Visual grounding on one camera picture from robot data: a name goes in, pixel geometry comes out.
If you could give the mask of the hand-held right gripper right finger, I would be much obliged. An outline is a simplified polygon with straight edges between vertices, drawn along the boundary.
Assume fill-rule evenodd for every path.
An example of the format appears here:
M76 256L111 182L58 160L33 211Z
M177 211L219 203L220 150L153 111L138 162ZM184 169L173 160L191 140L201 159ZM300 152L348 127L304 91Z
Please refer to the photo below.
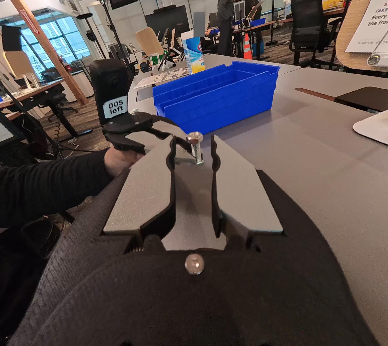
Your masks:
M211 136L211 220L216 237L282 234L284 229L255 166Z

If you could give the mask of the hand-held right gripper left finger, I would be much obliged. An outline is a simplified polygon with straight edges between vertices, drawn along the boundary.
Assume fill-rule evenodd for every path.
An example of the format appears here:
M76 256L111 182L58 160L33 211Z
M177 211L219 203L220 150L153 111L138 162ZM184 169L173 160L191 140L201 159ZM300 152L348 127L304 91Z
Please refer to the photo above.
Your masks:
M175 155L176 138L170 135L108 187L103 235L145 240L171 232L176 222Z

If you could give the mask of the silver hex bolt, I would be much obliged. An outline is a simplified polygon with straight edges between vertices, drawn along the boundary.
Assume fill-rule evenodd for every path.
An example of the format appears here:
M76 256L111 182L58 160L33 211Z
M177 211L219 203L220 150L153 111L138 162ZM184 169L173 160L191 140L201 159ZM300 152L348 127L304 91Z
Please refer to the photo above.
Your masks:
M186 140L191 146L192 155L196 160L196 164L202 164L204 162L201 153L201 143L203 141L203 135L199 131L194 131L187 134Z

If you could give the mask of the blue plastic bin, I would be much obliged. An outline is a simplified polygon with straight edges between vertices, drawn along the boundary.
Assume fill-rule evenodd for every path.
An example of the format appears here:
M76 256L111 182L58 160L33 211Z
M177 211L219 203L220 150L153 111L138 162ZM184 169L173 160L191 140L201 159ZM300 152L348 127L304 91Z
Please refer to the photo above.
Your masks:
M280 67L233 61L153 87L158 116L207 134L272 107Z

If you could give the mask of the person's left forearm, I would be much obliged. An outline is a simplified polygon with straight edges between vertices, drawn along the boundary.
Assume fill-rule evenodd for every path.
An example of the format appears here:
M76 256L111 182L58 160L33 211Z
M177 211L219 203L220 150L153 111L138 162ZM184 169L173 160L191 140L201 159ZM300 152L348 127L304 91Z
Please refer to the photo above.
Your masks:
M66 211L97 196L113 180L104 163L108 149L0 170L0 227L24 225Z

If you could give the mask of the person's left hand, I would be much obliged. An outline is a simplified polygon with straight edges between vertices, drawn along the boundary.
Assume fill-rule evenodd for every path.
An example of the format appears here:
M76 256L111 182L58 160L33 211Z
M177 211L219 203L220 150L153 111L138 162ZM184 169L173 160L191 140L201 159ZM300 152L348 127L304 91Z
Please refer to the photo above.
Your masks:
M115 178L126 169L130 169L143 157L144 154L137 153L133 150L117 150L111 145L104 154L105 170L112 178Z

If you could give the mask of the printed desk sheet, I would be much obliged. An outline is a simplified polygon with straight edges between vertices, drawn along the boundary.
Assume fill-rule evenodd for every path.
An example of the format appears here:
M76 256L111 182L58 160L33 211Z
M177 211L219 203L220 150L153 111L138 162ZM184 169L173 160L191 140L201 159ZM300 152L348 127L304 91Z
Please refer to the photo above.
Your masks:
M176 78L185 77L190 75L188 68L179 68L179 69L171 69L167 72L163 72L157 75L149 76L147 78L142 79L134 89L139 89L142 87L152 86L157 83L170 81Z

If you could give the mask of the black white hand tool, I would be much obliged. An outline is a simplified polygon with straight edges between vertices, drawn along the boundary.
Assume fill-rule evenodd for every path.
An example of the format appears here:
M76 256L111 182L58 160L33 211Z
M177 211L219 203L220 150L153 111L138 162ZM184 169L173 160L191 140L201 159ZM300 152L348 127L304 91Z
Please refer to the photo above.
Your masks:
M160 59L159 65L158 65L158 71L165 71L167 69L176 67L176 63L172 58L169 56L169 52L167 50L164 50L163 55Z

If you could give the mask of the disinfectant wipes canister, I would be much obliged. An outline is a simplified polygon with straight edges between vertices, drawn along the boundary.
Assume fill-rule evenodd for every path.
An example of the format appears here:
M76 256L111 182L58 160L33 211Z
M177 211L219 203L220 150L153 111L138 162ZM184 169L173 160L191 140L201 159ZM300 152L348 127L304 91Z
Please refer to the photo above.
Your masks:
M194 36L194 31L187 31L181 33L181 40L187 68L190 75L205 70L205 62L203 59L201 38Z

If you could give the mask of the black square panel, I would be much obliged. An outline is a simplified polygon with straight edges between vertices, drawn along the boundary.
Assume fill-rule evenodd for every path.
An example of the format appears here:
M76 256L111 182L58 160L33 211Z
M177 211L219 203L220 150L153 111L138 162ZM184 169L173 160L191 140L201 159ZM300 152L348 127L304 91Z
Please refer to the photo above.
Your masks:
M4 52L22 51L21 28L1 25L1 34Z

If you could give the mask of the grey computer screen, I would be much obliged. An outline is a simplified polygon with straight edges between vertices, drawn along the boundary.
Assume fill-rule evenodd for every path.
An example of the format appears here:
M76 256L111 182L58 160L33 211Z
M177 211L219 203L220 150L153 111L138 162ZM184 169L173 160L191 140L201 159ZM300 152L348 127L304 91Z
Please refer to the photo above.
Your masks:
M0 144L21 140L17 132L10 130L6 125L0 123Z

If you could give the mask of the person's dark clothing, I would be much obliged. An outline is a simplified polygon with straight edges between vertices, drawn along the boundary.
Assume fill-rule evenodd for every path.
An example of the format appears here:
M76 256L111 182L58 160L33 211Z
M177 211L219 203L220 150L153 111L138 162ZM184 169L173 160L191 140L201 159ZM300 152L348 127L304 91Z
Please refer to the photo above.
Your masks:
M6 345L36 291L60 229L49 220L6 229L0 235L0 340Z

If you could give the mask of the black office chair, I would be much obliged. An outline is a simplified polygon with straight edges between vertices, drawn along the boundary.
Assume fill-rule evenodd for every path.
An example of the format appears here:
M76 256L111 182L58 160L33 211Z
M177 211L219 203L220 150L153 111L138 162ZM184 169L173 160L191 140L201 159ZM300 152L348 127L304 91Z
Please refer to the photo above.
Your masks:
M292 33L289 50L294 52L293 65L320 68L322 65L339 67L336 64L336 50L330 61L316 58L336 40L337 27L342 22L343 13L325 16L322 0L291 0Z

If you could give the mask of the printed instruction sheet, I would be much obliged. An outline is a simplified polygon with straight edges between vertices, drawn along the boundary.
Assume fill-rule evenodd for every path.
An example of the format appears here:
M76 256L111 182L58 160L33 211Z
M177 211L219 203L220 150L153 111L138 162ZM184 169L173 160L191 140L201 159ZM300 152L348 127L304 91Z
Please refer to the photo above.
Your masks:
M346 52L372 52L388 29L388 0L371 0Z

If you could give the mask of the wooden support post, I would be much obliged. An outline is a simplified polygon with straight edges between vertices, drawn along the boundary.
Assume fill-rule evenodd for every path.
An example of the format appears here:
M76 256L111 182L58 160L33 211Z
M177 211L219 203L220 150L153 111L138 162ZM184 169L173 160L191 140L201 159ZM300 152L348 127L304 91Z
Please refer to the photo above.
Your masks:
M16 8L18 14L22 17L24 22L27 24L27 27L32 31L35 38L38 40L39 44L49 56L50 60L53 62L56 70L59 72L61 77L64 79L65 83L69 87L70 91L75 96L76 100L80 105L86 105L88 100L79 85L71 75L71 73L64 66L63 62L60 60L59 55L52 46L50 40L41 29L38 21L34 17L31 9L26 4L25 0L10 0L13 6Z

